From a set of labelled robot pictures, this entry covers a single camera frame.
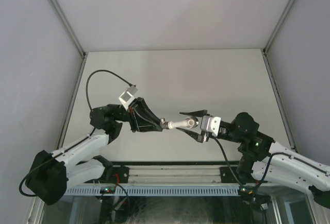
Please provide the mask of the white plastic water faucet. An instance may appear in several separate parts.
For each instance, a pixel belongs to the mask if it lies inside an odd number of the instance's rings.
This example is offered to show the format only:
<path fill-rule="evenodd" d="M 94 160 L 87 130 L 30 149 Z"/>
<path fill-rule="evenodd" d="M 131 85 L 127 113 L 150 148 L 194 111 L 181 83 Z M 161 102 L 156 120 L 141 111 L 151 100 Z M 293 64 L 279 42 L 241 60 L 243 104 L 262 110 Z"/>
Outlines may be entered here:
<path fill-rule="evenodd" d="M 186 128 L 186 129 L 192 129 L 196 128 L 199 124 L 199 120 L 196 117 L 187 117 L 184 120 L 181 121 L 169 121 L 166 124 L 167 129 L 176 129 L 176 128 Z"/>

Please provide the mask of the silver threaded pipe fitting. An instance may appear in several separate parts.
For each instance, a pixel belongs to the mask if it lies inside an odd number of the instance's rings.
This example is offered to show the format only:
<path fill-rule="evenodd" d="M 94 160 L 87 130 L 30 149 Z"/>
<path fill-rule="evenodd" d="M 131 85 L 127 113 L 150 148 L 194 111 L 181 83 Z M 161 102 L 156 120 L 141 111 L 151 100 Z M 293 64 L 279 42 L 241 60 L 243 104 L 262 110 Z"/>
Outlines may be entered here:
<path fill-rule="evenodd" d="M 166 121 L 165 118 L 160 119 L 160 126 L 163 130 L 168 130 L 169 129 L 168 122 Z"/>

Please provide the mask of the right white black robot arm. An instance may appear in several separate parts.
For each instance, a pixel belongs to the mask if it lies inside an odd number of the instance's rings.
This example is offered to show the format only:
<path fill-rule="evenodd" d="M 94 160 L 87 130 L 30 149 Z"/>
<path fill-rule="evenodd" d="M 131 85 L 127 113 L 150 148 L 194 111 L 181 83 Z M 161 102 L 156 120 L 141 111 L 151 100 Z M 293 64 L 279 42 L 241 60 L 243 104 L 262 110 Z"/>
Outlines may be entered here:
<path fill-rule="evenodd" d="M 329 166 L 311 160 L 261 133 L 259 124 L 246 112 L 239 113 L 230 123 L 206 110 L 186 113 L 186 119 L 174 128 L 199 143 L 213 139 L 237 143 L 242 154 L 233 170 L 240 185 L 255 181 L 286 186 L 312 195 L 314 202 L 329 208 Z"/>

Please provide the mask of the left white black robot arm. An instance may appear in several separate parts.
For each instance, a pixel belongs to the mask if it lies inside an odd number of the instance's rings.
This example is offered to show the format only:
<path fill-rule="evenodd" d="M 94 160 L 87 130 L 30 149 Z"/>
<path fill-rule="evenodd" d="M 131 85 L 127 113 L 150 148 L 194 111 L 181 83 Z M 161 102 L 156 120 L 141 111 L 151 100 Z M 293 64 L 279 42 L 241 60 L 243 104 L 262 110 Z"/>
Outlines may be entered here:
<path fill-rule="evenodd" d="M 161 132 L 162 122 L 138 97 L 128 107 L 108 104 L 90 111 L 93 127 L 85 137 L 53 152 L 37 153 L 27 175 L 19 184 L 19 192 L 25 197 L 38 197 L 47 205 L 59 201 L 67 189 L 86 181 L 98 179 L 109 182 L 113 176 L 111 162 L 102 156 L 83 160 L 96 150 L 118 138 L 123 123 L 132 132 Z"/>

